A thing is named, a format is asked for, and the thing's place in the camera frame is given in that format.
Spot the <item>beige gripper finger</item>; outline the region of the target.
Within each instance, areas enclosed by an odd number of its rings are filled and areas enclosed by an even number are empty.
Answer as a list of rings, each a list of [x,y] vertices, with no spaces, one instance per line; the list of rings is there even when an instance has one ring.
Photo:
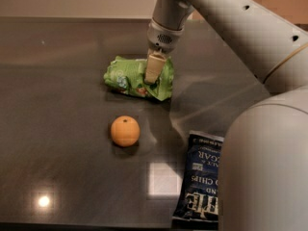
[[[167,57],[161,51],[150,52],[147,56],[144,82],[149,85],[154,84],[159,78],[166,62]]]

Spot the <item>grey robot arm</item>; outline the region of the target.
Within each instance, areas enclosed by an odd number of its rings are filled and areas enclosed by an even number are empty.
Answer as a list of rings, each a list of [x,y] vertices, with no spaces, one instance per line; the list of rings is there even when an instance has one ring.
[[[219,231],[308,231],[308,34],[253,0],[157,0],[149,54],[198,11],[251,74],[218,170]]]

